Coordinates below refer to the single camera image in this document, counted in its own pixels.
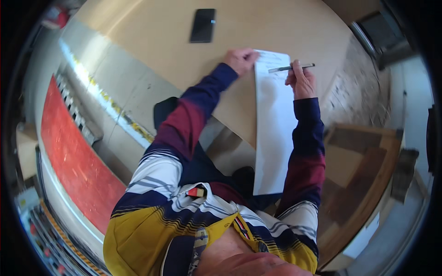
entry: right hand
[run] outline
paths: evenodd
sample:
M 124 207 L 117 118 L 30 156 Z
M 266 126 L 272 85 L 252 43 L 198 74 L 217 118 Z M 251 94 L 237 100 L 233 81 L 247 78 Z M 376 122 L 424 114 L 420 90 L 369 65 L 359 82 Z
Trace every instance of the right hand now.
M 286 79 L 286 85 L 293 89 L 295 100 L 316 98 L 316 78 L 307 68 L 302 69 L 299 60 L 290 64 L 292 70 Z

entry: left hand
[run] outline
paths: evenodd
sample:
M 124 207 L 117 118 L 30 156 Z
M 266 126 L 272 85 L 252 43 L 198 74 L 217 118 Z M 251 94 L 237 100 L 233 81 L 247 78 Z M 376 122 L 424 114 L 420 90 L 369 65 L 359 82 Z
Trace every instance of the left hand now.
M 259 52 L 254 51 L 252 48 L 231 49 L 227 51 L 223 62 L 241 77 L 252 69 L 258 57 Z

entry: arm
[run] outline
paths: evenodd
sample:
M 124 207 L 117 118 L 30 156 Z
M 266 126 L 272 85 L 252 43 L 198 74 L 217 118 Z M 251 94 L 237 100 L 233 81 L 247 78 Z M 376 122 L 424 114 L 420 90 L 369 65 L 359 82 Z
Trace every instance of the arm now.
M 293 87 L 298 125 L 293 130 L 293 151 L 275 216 L 290 225 L 299 240 L 318 256 L 318 207 L 325 179 L 324 124 L 315 95 L 315 77 L 307 69 L 303 70 L 298 60 L 289 72 L 286 85 Z
M 157 206 L 174 195 L 221 92 L 250 70 L 257 57 L 252 49 L 229 51 L 210 75 L 184 92 L 176 109 L 160 125 L 113 215 L 126 212 L 127 206 Z

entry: sleeve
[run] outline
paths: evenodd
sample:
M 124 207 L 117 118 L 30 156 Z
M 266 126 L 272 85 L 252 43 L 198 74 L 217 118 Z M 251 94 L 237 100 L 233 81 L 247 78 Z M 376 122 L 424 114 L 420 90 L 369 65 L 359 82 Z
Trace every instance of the sleeve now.
M 113 216 L 126 212 L 128 206 L 133 209 L 134 206 L 161 205 L 174 195 L 221 92 L 237 78 L 230 66 L 221 63 L 199 84 L 183 93 L 141 158 Z
M 316 255 L 320 192 L 325 180 L 324 124 L 318 98 L 294 101 L 298 125 L 293 130 L 293 151 L 275 216 L 290 225 Z

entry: hand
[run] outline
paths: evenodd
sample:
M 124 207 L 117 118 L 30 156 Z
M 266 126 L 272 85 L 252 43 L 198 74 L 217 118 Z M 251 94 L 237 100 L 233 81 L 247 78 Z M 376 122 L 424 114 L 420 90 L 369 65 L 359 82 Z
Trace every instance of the hand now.
M 290 85 L 295 95 L 295 100 L 316 98 L 316 78 L 307 68 L 302 69 L 299 60 L 290 64 L 286 85 Z
M 227 51 L 223 62 L 241 77 L 252 69 L 258 57 L 259 52 L 254 51 L 252 48 L 231 49 Z

